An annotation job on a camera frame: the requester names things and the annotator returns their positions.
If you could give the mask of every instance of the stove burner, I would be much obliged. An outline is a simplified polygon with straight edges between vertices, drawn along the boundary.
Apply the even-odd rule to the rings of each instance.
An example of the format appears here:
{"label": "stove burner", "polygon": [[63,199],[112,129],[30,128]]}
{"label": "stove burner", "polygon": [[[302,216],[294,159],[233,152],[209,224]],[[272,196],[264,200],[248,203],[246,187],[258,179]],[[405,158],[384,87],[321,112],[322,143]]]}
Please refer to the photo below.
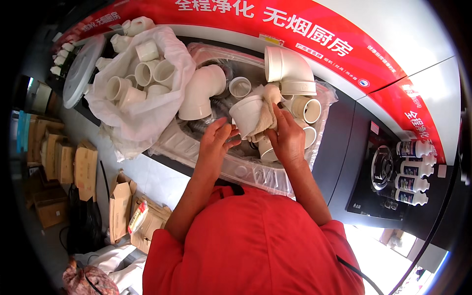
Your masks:
{"label": "stove burner", "polygon": [[390,149],[386,145],[381,145],[374,154],[371,167],[371,180],[376,190],[381,190],[387,186],[393,173],[393,159]]}

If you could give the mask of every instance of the bottle label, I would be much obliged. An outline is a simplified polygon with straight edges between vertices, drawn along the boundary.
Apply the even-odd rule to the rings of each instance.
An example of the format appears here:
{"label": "bottle label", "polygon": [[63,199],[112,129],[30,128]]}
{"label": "bottle label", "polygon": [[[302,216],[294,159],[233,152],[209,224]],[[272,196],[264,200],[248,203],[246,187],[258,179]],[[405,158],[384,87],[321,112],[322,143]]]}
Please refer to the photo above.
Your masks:
{"label": "bottle label", "polygon": [[400,156],[416,157],[416,142],[410,141],[400,143]]}
{"label": "bottle label", "polygon": [[413,184],[414,184],[414,178],[412,177],[400,176],[398,178],[398,188],[401,188],[407,191],[412,191]]}
{"label": "bottle label", "polygon": [[414,197],[414,194],[407,193],[407,192],[400,192],[398,194],[398,200],[403,203],[413,204],[413,197]]}
{"label": "bottle label", "polygon": [[419,175],[419,170],[419,167],[403,166],[403,174],[405,175]]}

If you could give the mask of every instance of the round plastic lid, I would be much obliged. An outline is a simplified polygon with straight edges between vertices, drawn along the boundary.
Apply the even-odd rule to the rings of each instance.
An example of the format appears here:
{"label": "round plastic lid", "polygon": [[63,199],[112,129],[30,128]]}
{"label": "round plastic lid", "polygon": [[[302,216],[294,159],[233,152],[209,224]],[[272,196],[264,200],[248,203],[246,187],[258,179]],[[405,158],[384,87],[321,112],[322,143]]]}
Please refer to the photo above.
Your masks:
{"label": "round plastic lid", "polygon": [[79,102],[104,47],[105,36],[100,34],[90,38],[77,54],[64,83],[63,100],[66,109],[73,108]]}

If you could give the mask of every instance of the white plastic bag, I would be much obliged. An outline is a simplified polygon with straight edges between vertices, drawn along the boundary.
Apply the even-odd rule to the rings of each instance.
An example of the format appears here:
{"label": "white plastic bag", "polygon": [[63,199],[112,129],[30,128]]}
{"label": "white plastic bag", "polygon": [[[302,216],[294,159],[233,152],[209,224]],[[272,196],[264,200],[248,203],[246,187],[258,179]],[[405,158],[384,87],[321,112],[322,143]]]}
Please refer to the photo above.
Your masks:
{"label": "white plastic bag", "polygon": [[[160,56],[164,56],[176,68],[172,90],[164,95],[148,96],[145,101],[130,105],[127,112],[123,113],[106,99],[107,82],[113,76],[126,77],[135,73],[139,63],[135,46],[148,40],[154,40]],[[184,100],[185,86],[194,71],[194,60],[172,29],[168,26],[157,26],[136,35],[128,49],[117,55],[95,76],[92,88],[85,98],[92,113],[104,124],[113,127],[113,136],[110,138],[116,147],[118,141],[135,142],[134,152],[143,152],[158,140],[177,114]],[[127,157],[126,151],[120,148],[117,150]]]}

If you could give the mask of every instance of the person's right hand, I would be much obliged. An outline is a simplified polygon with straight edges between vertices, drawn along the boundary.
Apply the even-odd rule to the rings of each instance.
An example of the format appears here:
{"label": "person's right hand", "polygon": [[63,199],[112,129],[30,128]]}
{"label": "person's right hand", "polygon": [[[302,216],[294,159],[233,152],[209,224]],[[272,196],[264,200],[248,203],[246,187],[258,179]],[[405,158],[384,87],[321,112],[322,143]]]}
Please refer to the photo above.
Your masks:
{"label": "person's right hand", "polygon": [[264,134],[270,139],[275,155],[285,168],[306,164],[305,132],[297,125],[292,115],[272,104],[277,118],[278,134],[274,129],[267,129]]}

